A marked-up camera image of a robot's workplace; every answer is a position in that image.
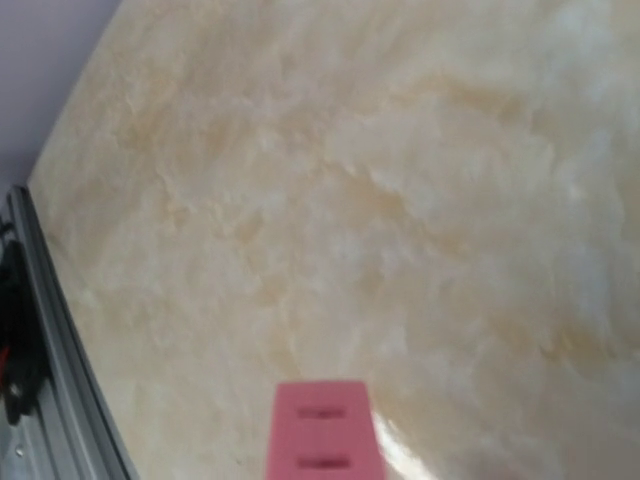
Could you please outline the pink square plug adapter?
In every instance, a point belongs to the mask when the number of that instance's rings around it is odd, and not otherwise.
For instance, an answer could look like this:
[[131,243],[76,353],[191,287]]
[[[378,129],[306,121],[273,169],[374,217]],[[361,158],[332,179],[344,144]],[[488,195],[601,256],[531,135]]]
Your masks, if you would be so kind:
[[277,386],[265,478],[383,480],[384,461],[362,381]]

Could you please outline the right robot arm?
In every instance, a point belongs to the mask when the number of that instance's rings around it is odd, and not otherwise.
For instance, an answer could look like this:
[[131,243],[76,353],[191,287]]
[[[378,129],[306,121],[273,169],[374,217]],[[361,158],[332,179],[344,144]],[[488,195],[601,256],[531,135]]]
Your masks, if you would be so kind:
[[11,426],[35,407],[49,373],[38,312],[15,225],[1,225],[1,399]]

